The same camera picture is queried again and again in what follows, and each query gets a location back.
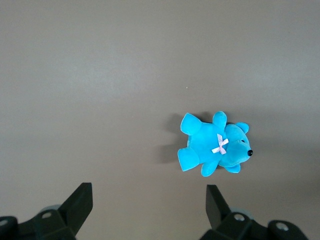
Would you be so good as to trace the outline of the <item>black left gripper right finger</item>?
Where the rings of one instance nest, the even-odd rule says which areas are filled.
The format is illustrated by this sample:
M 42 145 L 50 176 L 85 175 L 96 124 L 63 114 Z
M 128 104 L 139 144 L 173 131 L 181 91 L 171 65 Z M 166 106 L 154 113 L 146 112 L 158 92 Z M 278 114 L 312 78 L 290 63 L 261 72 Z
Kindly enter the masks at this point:
M 206 214 L 211 226 L 202 240 L 268 240 L 268 229 L 245 213 L 232 212 L 216 185 L 206 187 Z

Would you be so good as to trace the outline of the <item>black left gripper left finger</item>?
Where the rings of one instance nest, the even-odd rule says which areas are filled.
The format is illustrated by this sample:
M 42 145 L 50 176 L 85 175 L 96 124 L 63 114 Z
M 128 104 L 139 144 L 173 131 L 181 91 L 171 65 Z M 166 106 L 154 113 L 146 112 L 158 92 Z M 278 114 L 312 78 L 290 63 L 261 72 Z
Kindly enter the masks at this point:
M 84 182 L 57 208 L 42 210 L 17 226 L 18 240 L 75 240 L 93 209 L 93 187 Z

